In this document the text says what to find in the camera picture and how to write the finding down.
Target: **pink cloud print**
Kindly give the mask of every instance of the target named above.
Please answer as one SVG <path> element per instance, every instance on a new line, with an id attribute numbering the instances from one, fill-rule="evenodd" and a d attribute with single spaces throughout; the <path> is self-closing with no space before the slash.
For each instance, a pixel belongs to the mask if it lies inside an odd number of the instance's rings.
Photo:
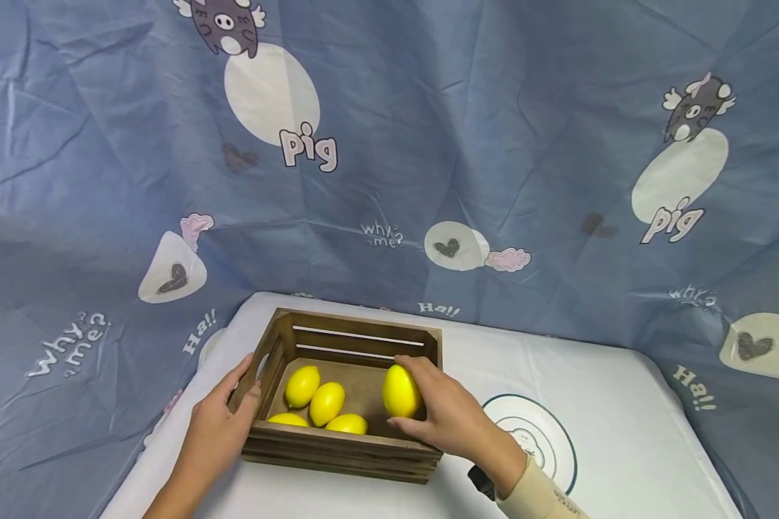
<path id="1" fill-rule="evenodd" d="M 194 251 L 199 250 L 197 241 L 199 240 L 199 233 L 207 231 L 214 226 L 214 218 L 208 214 L 191 213 L 187 218 L 182 218 L 180 221 L 182 228 L 182 238 L 185 243 Z"/>
<path id="2" fill-rule="evenodd" d="M 506 248 L 502 252 L 491 251 L 485 259 L 485 265 L 497 272 L 521 271 L 531 262 L 531 254 L 523 249 Z"/>

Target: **beige sleeve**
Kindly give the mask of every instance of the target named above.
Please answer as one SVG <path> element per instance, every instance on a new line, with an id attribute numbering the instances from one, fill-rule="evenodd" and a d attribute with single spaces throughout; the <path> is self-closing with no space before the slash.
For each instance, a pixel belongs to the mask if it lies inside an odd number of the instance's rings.
<path id="1" fill-rule="evenodd" d="M 509 519 L 588 519 L 530 456 L 511 495 L 497 504 Z"/>

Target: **blue cloth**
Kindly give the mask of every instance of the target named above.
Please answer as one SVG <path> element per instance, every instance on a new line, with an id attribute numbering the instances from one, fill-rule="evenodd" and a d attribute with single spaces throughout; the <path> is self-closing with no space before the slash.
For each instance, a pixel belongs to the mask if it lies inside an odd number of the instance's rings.
<path id="1" fill-rule="evenodd" d="M 1 0 L 0 518 L 255 290 L 640 350 L 779 518 L 779 0 Z"/>

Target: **right hand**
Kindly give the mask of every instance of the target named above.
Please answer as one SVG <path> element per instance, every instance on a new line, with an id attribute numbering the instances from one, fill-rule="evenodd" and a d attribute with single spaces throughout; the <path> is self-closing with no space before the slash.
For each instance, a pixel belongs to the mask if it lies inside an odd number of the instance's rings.
<path id="1" fill-rule="evenodd" d="M 389 424 L 439 450 L 479 464 L 495 444 L 515 443 L 510 434 L 488 419 L 476 398 L 462 384 L 439 370 L 427 357 L 399 355 L 421 390 L 427 420 L 392 417 Z"/>

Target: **yellow lemon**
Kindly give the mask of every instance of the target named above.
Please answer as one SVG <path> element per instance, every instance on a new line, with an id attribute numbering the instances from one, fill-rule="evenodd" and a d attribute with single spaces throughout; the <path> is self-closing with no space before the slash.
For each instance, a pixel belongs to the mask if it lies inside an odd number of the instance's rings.
<path id="1" fill-rule="evenodd" d="M 314 425 L 323 427 L 339 415 L 345 398 L 346 393 L 337 382 L 326 382 L 317 388 L 312 404 L 309 405 L 309 416 L 312 417 Z"/>
<path id="2" fill-rule="evenodd" d="M 303 366 L 286 383 L 286 402 L 290 407 L 305 407 L 319 386 L 320 372 L 317 366 Z"/>
<path id="3" fill-rule="evenodd" d="M 306 420 L 303 420 L 301 417 L 297 416 L 294 413 L 275 414 L 274 416 L 270 417 L 268 421 L 271 422 L 271 424 L 296 425 L 297 427 L 309 427 L 309 424 Z"/>
<path id="4" fill-rule="evenodd" d="M 421 407 L 421 392 L 404 366 L 394 365 L 384 378 L 384 407 L 390 416 L 411 417 Z"/>
<path id="5" fill-rule="evenodd" d="M 340 433 L 366 434 L 366 420 L 357 414 L 342 414 L 329 422 L 326 428 Z"/>

